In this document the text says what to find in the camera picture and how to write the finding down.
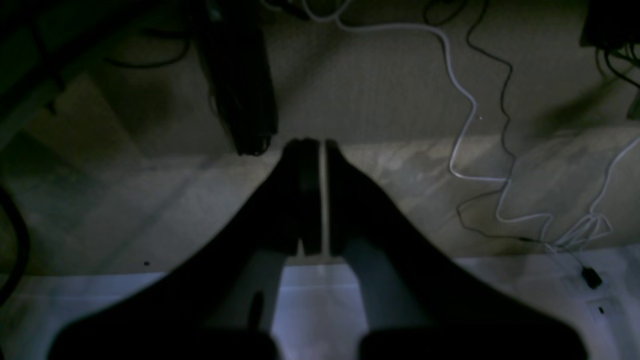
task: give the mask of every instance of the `dark object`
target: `dark object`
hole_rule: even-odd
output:
[[[0,289],[0,306],[2,306],[9,296],[11,296],[16,286],[18,286],[20,279],[24,275],[27,263],[29,262],[31,239],[29,238],[27,225],[24,223],[24,219],[20,215],[18,207],[11,200],[9,193],[7,193],[2,186],[0,186],[0,206],[2,206],[9,222],[11,222],[16,240],[18,241],[18,252],[15,264],[9,274],[9,278],[7,278],[3,287]]]
[[[431,11],[431,9],[433,9],[433,7],[436,4],[439,3],[453,3],[454,0],[429,0],[429,2],[426,3],[426,5],[424,5],[424,8],[422,9],[422,20],[424,21],[425,24],[427,25],[431,25],[431,26],[442,26],[444,24],[447,24],[448,22],[452,21],[456,16],[458,16],[462,10],[464,10],[464,8],[467,6],[467,0],[460,0],[460,5],[458,6],[457,9],[455,9],[451,14],[449,14],[449,16],[447,16],[446,18],[438,21],[438,22],[433,22],[431,20],[429,20],[429,11]]]
[[[638,1],[590,0],[581,44],[611,51],[640,42],[639,13]]]
[[[291,142],[207,246],[151,287],[61,331],[49,359],[276,358],[266,332],[284,260],[298,239],[307,254],[321,248],[318,149],[312,140]],[[430,245],[335,142],[326,159],[330,251],[356,273],[372,330],[362,359],[408,349],[416,351],[410,358],[439,356],[447,344],[492,359],[586,358],[569,327],[488,288]],[[537,334],[549,340],[531,349]]]
[[[200,64],[239,155],[261,155],[278,115],[257,1],[189,0]]]
[[[531,339],[544,331],[548,346],[531,345]],[[481,335],[489,332],[493,337]],[[570,329],[559,325],[459,324],[440,329],[390,329],[367,335],[360,344],[361,360],[389,359],[585,359],[580,339]]]
[[[602,285],[602,278],[598,275],[593,268],[583,267],[582,273],[580,273],[584,280],[587,282],[590,288],[596,289]]]

